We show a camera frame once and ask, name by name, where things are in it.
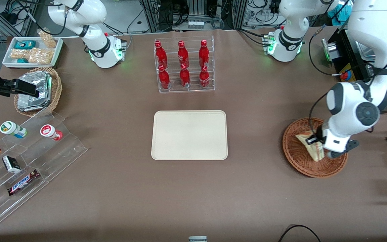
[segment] wicker basket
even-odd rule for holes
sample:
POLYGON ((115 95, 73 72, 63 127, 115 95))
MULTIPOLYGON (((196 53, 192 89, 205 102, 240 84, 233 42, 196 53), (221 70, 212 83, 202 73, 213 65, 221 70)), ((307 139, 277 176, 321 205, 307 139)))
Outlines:
MULTIPOLYGON (((60 81, 60 77, 58 75, 58 72, 55 71, 55 69, 51 67, 38 67, 30 70, 28 73, 31 72, 49 72, 49 74, 52 76, 52 99, 50 101, 49 106, 46 108, 50 112, 52 112, 56 106, 58 105, 59 99, 60 99, 60 94, 62 92, 62 83, 60 81)), ((17 102, 19 100, 19 95, 14 95, 14 108, 16 111, 22 115, 26 115, 28 117, 34 116, 37 112, 41 111, 40 110, 33 110, 33 111, 28 111, 28 112, 22 112, 17 108, 17 102)))
MULTIPOLYGON (((324 120, 312 118, 314 129, 322 123, 324 120)), ((325 158, 320 161, 314 161, 306 147, 295 136, 305 131, 310 131, 308 118, 298 119, 286 128, 283 135, 283 151, 289 163, 304 175, 315 178, 326 178, 340 172, 346 165, 347 153, 337 158, 329 158, 325 155, 325 158)))

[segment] snickers wrapper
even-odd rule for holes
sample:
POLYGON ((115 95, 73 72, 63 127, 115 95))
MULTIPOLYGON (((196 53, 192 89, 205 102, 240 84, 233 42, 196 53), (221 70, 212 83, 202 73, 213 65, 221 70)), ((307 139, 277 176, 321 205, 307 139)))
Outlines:
POLYGON ((6 155, 3 157, 3 161, 4 161, 4 166, 6 167, 8 172, 11 172, 14 174, 20 172, 21 168, 15 158, 6 155))
POLYGON ((12 187, 8 188, 8 195, 11 196, 15 194, 16 192, 20 191, 22 188, 26 187, 33 179, 39 177, 40 174, 37 170, 34 170, 33 172, 26 175, 24 178, 22 178, 20 181, 18 181, 16 184, 14 184, 12 187))

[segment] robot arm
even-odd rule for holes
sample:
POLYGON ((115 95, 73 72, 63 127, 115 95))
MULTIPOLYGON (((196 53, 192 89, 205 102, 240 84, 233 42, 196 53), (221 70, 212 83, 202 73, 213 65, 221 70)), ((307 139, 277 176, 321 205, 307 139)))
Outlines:
POLYGON ((61 6, 48 8, 50 18, 82 38, 97 66, 109 68, 123 61, 123 46, 126 46, 126 43, 122 44, 120 39, 113 36, 106 36, 97 25, 104 23, 107 15, 100 0, 58 1, 61 6))
POLYGON ((350 136, 374 126, 387 106, 387 1, 357 0, 348 32, 370 47, 375 55, 374 77, 368 84, 337 83, 327 94, 332 116, 318 128, 316 136, 336 157, 351 149, 350 136))
POLYGON ((286 18, 284 29, 270 32, 273 36, 268 41, 270 48, 267 54, 281 62, 292 61, 299 49, 309 27, 306 17, 323 14, 327 9, 334 9, 338 1, 334 0, 282 0, 279 13, 286 18))

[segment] acrylic bottle rack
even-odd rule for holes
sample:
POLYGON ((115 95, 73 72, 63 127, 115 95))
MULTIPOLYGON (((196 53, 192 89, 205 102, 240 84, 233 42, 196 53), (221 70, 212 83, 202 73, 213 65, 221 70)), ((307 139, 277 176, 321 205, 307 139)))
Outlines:
POLYGON ((63 120, 57 113, 44 109, 20 125, 27 129, 27 136, 18 139, 6 135, 0 140, 0 222, 87 151, 81 141, 69 132, 63 120), (43 137, 40 128, 45 124, 62 131, 63 138, 54 141, 43 137), (7 172, 2 161, 6 155, 17 160, 22 169, 20 172, 7 172), (9 196, 7 189, 35 169, 40 176, 9 196))
POLYGON ((214 91, 216 88, 216 78, 215 78, 215 41, 213 35, 211 36, 199 36, 199 37, 177 37, 177 38, 162 38, 155 39, 161 41, 162 47, 166 51, 168 58, 168 69, 171 88, 164 89, 161 87, 159 81, 159 70, 158 70, 158 59, 155 54, 155 68, 156 76, 158 81, 158 89, 160 93, 170 93, 170 92, 192 92, 192 91, 214 91), (184 41, 185 47, 189 54, 189 73, 190 73, 190 87, 184 88, 181 85, 180 80, 180 62, 178 60, 178 42, 180 40, 184 41), (200 57, 199 51, 201 47, 201 40, 207 40, 207 48, 209 49, 209 66, 208 72, 210 75, 209 86, 205 89, 200 87, 200 57))

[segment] coca-cola bottle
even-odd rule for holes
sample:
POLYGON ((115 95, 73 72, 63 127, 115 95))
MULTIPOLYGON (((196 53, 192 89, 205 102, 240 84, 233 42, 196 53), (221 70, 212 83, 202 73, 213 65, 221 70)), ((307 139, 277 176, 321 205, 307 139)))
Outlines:
POLYGON ((180 65, 180 80, 181 80, 181 85, 184 88, 190 87, 190 74, 189 71, 187 70, 186 64, 181 64, 180 65))
POLYGON ((186 64, 186 68, 189 68, 189 55, 187 54, 187 49, 184 47, 184 41, 180 40, 178 42, 178 60, 181 64, 186 64))
POLYGON ((200 67, 209 66, 209 49, 207 48, 207 40, 201 40, 200 48, 200 67))
POLYGON ((162 48, 161 41, 155 41, 156 47, 156 57, 158 58, 158 63, 163 65, 165 69, 168 68, 168 58, 166 57, 166 52, 164 48, 162 48))
POLYGON ((159 65, 158 69, 159 69, 159 81, 161 82, 161 87, 163 89, 170 89, 171 82, 169 81, 168 72, 165 70, 165 67, 163 65, 159 65))
POLYGON ((210 78, 210 75, 209 75, 209 72, 207 71, 207 66, 203 66, 200 72, 201 88, 207 88, 209 86, 209 83, 210 83, 209 78, 210 78))

